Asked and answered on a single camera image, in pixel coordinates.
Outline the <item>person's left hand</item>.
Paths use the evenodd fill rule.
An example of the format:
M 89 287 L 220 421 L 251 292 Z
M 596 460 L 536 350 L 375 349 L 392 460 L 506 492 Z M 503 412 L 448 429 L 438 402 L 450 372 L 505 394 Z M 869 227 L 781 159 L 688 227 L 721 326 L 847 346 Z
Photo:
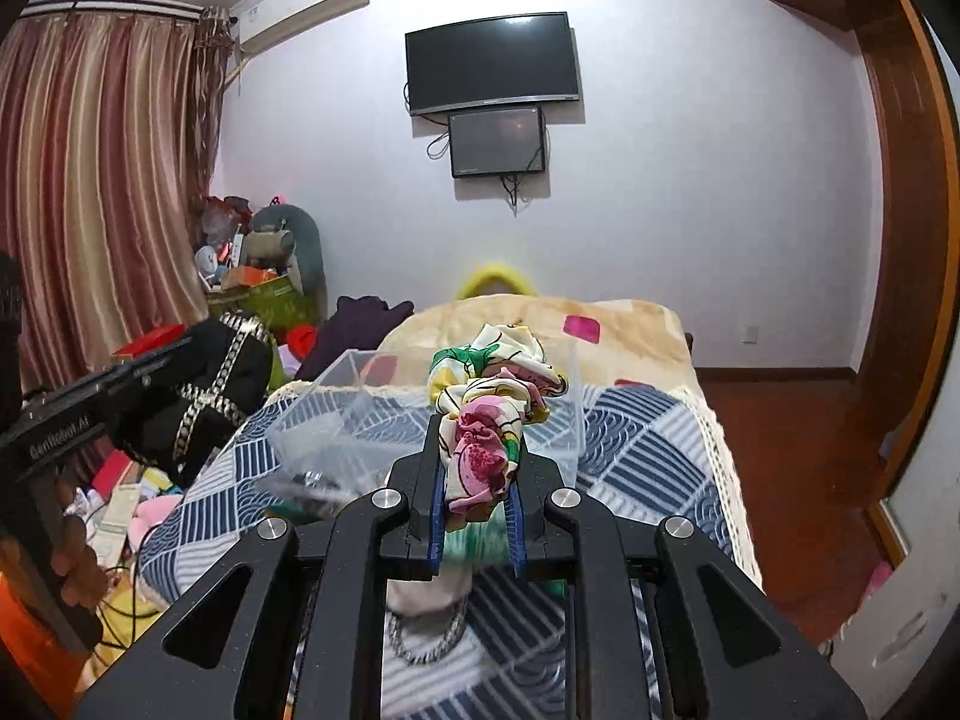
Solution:
M 86 544 L 86 527 L 81 518 L 65 518 L 62 541 L 52 551 L 50 565 L 62 579 L 60 598 L 65 605 L 94 610 L 103 600 L 109 578 L 99 566 L 96 553 Z

